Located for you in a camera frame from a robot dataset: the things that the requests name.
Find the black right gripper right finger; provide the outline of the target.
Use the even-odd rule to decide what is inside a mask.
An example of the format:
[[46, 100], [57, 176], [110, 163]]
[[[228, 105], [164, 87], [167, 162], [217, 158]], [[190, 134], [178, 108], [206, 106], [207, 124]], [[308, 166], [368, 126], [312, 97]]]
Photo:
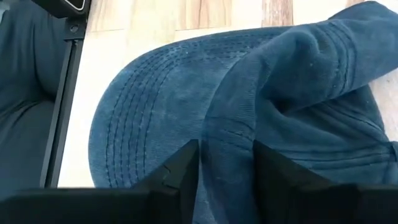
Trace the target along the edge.
[[262, 223], [335, 223], [325, 205], [331, 182], [259, 141], [253, 142], [256, 203]]

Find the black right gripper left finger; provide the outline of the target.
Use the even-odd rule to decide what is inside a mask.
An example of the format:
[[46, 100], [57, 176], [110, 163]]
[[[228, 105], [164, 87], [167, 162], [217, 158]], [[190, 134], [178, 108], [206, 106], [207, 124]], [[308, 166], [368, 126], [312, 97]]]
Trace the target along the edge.
[[198, 187], [199, 145], [192, 139], [171, 155], [133, 190], [138, 224], [192, 224]]

